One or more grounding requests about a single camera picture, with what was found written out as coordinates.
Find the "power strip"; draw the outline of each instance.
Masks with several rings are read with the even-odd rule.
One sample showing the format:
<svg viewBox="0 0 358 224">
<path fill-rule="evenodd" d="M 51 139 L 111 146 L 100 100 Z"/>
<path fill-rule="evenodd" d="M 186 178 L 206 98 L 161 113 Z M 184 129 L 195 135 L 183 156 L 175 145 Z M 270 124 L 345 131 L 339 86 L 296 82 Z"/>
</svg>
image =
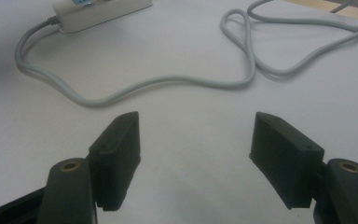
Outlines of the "power strip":
<svg viewBox="0 0 358 224">
<path fill-rule="evenodd" d="M 62 0 L 53 8 L 61 31 L 72 34 L 152 5 L 152 0 Z"/>
</svg>

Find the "wooden edge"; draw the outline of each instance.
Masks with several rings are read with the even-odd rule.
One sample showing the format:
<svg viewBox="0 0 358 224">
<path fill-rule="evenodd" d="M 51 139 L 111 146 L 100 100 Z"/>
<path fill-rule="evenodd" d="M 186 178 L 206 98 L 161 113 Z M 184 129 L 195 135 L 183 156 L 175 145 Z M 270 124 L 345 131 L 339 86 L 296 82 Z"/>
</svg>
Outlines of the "wooden edge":
<svg viewBox="0 0 358 224">
<path fill-rule="evenodd" d="M 304 7 L 313 7 L 323 11 L 330 11 L 331 9 L 339 6 L 339 4 L 337 3 L 332 3 L 324 0 L 285 0 L 285 1 L 298 4 Z M 337 14 L 341 16 L 358 19 L 358 7 L 346 7 L 340 10 Z"/>
</svg>

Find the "white table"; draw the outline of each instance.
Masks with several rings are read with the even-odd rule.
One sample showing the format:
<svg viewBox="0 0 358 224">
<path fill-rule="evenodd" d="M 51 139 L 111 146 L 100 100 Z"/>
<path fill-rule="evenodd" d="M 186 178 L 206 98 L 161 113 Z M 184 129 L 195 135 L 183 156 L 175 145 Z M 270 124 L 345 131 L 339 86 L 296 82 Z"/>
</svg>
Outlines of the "white table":
<svg viewBox="0 0 358 224">
<path fill-rule="evenodd" d="M 286 210 L 248 155 L 255 112 L 279 116 L 325 149 L 324 161 L 358 162 L 358 40 L 329 52 L 295 77 L 257 72 L 237 91 L 183 83 L 137 91 L 115 105 L 76 105 L 22 74 L 14 49 L 22 34 L 53 16 L 53 0 L 0 0 L 0 205 L 46 185 L 55 163 L 85 157 L 116 116 L 139 111 L 142 161 L 116 213 L 100 223 L 313 223 L 312 209 Z M 236 80 L 244 54 L 220 31 L 223 14 L 248 0 L 154 0 L 145 10 L 74 35 L 35 35 L 29 62 L 59 74 L 89 98 L 168 74 Z M 256 10 L 358 24 L 277 1 Z M 232 22 L 237 31 L 241 28 Z M 318 26 L 255 23 L 256 53 L 284 68 L 348 33 Z"/>
</svg>

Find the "white cable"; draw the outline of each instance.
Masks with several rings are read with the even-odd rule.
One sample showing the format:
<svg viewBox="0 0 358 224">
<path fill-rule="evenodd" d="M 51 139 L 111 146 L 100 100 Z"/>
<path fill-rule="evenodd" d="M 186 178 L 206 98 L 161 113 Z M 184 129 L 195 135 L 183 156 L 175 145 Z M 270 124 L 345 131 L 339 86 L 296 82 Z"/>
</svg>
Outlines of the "white cable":
<svg viewBox="0 0 358 224">
<path fill-rule="evenodd" d="M 231 81 L 231 82 L 222 82 L 222 81 L 215 81 L 205 78 L 199 78 L 199 77 L 190 77 L 190 76 L 182 76 L 182 75 L 173 75 L 173 76 L 163 76 L 163 77 L 152 77 L 149 79 L 146 79 L 144 81 L 140 81 L 137 83 L 134 83 L 121 91 L 117 91 L 107 97 L 104 97 L 102 99 L 97 100 L 91 100 L 86 99 L 79 95 L 76 91 L 74 91 L 64 80 L 62 80 L 60 77 L 57 77 L 56 75 L 50 73 L 49 71 L 46 71 L 42 68 L 36 67 L 34 65 L 31 65 L 23 60 L 22 58 L 22 51 L 24 49 L 25 43 L 27 40 L 39 31 L 40 29 L 48 26 L 59 23 L 59 20 L 57 17 L 52 17 L 48 19 L 47 21 L 41 22 L 40 24 L 36 25 L 32 29 L 30 29 L 28 32 L 24 34 L 24 36 L 19 41 L 19 44 L 16 47 L 15 52 L 15 60 L 16 64 L 20 69 L 31 71 L 37 75 L 39 75 L 42 80 L 47 82 L 49 85 L 56 88 L 58 91 L 60 91 L 62 94 L 67 96 L 69 99 L 74 101 L 75 103 L 83 106 L 90 106 L 90 107 L 97 107 L 97 106 L 106 106 L 111 105 L 112 103 L 119 100 L 121 97 L 133 92 L 137 91 L 141 88 L 154 85 L 161 82 L 188 82 L 195 85 L 210 87 L 210 88 L 216 88 L 216 89 L 237 89 L 237 88 L 243 88 L 249 83 L 252 82 L 253 78 L 255 77 L 255 68 L 258 67 L 261 71 L 264 73 L 267 73 L 268 75 L 274 76 L 274 77 L 287 77 L 291 76 L 294 73 L 297 73 L 299 70 L 304 68 L 307 64 L 309 64 L 312 60 L 314 60 L 316 57 L 320 56 L 321 54 L 334 49 L 335 47 L 344 44 L 346 42 L 349 42 L 355 38 L 358 37 L 358 26 L 351 26 L 347 25 L 341 22 L 336 21 L 322 21 L 322 20 L 306 20 L 306 19 L 281 19 L 281 18 L 269 18 L 269 17 L 263 17 L 259 16 L 257 14 L 254 14 L 253 9 L 256 7 L 265 4 L 267 2 L 270 2 L 272 0 L 260 0 L 253 4 L 251 4 L 248 7 L 247 13 L 241 9 L 232 9 L 229 12 L 227 12 L 220 23 L 220 27 L 223 31 L 223 33 L 231 40 L 233 41 L 238 47 L 240 47 L 248 56 L 247 61 L 248 64 L 250 64 L 249 74 L 245 76 L 242 80 L 239 81 Z M 226 26 L 226 23 L 228 21 L 228 17 L 231 15 L 241 15 L 244 19 L 244 28 L 245 28 L 245 38 L 244 43 L 242 43 L 242 40 L 237 38 L 232 32 L 230 32 Z M 354 32 L 353 35 L 349 35 L 347 37 L 341 38 L 337 41 L 334 41 L 330 44 L 327 44 L 323 47 L 320 47 L 313 51 L 311 54 L 309 54 L 307 57 L 305 57 L 301 62 L 293 66 L 292 68 L 285 69 L 285 70 L 278 70 L 275 68 L 272 68 L 266 64 L 264 64 L 260 59 L 258 59 L 252 50 L 252 44 L 251 44 L 251 24 L 249 16 L 253 19 L 264 21 L 264 22 L 273 22 L 273 23 L 289 23 L 289 24 L 317 24 L 317 25 L 323 25 L 323 26 L 332 26 L 337 27 L 340 29 L 348 30 L 351 32 Z"/>
</svg>

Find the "power cord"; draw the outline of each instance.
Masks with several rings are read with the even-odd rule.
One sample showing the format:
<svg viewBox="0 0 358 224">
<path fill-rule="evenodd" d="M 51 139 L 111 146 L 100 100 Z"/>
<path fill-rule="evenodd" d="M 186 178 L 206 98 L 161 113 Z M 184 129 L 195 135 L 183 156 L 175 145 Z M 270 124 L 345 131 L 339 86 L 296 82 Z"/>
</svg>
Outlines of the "power cord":
<svg viewBox="0 0 358 224">
<path fill-rule="evenodd" d="M 330 12 L 331 13 L 339 12 L 340 10 L 344 9 L 345 7 L 350 6 L 353 2 L 354 2 L 354 0 L 348 0 L 344 3 L 342 3 L 341 5 L 339 5 L 338 7 L 333 8 Z"/>
<path fill-rule="evenodd" d="M 121 97 L 133 92 L 137 91 L 141 88 L 151 86 L 154 84 L 162 83 L 162 82 L 187 82 L 192 83 L 199 86 L 209 87 L 209 88 L 215 88 L 215 89 L 239 89 L 246 87 L 249 83 L 252 82 L 253 78 L 255 77 L 255 68 L 258 67 L 260 71 L 262 71 L 264 74 L 270 77 L 289 77 L 301 69 L 303 69 L 306 65 L 308 65 L 312 60 L 317 58 L 323 53 L 326 53 L 327 51 L 330 51 L 334 48 L 336 48 L 339 45 L 342 45 L 344 43 L 347 43 L 349 41 L 352 41 L 355 38 L 358 38 L 358 26 L 348 25 L 342 22 L 337 21 L 324 21 L 324 20 L 308 20 L 308 19 L 282 19 L 282 18 L 271 18 L 271 17 L 263 17 L 260 15 L 257 15 L 253 12 L 253 10 L 256 7 L 259 7 L 267 2 L 270 2 L 273 0 L 259 0 L 253 4 L 251 4 L 247 12 L 245 12 L 242 9 L 232 9 L 229 12 L 227 12 L 220 23 L 220 27 L 223 31 L 223 33 L 232 41 L 234 42 L 239 48 L 241 48 L 247 57 L 248 64 L 250 64 L 250 72 L 248 75 L 244 76 L 242 80 L 238 81 L 231 81 L 231 82 L 222 82 L 222 81 L 215 81 L 210 80 L 206 78 L 200 78 L 200 77 L 190 77 L 190 76 L 182 76 L 182 75 L 173 75 L 173 76 L 162 76 L 162 77 L 152 77 L 137 83 L 134 83 L 120 91 L 116 91 L 113 94 L 104 97 L 102 99 L 96 99 L 91 100 L 84 98 L 83 96 L 79 95 L 76 91 L 74 91 L 64 80 L 62 80 L 60 77 L 50 73 L 49 71 L 46 71 L 42 68 L 36 67 L 34 65 L 31 65 L 23 60 L 22 58 L 22 51 L 24 49 L 24 46 L 27 42 L 27 40 L 36 33 L 37 31 L 41 30 L 42 28 L 54 25 L 60 23 L 60 20 L 57 17 L 49 18 L 47 21 L 43 21 L 39 24 L 37 24 L 35 27 L 27 31 L 21 40 L 19 41 L 19 44 L 16 47 L 15 51 L 15 61 L 17 66 L 20 69 L 31 71 L 39 77 L 47 82 L 49 85 L 60 91 L 62 94 L 64 94 L 66 97 L 74 101 L 75 103 L 83 106 L 89 106 L 89 107 L 101 107 L 101 106 L 107 106 L 111 105 L 114 102 L 118 101 Z M 231 31 L 227 28 L 227 22 L 228 18 L 232 15 L 240 15 L 243 17 L 244 20 L 244 28 L 245 28 L 245 38 L 244 43 L 242 43 L 242 40 L 240 40 L 237 36 L 235 36 Z M 347 31 L 353 32 L 352 35 L 343 37 L 339 40 L 336 40 L 330 44 L 327 44 L 325 46 L 322 46 L 313 52 L 311 52 L 308 56 L 306 56 L 303 60 L 301 60 L 299 63 L 294 65 L 293 67 L 285 70 L 279 70 L 272 68 L 265 63 L 263 63 L 253 52 L 252 49 L 252 42 L 251 42 L 251 24 L 249 17 L 264 21 L 264 22 L 271 22 L 271 23 L 286 23 L 286 24 L 312 24 L 312 25 L 322 25 L 322 26 L 332 26 L 339 29 L 344 29 Z"/>
</svg>

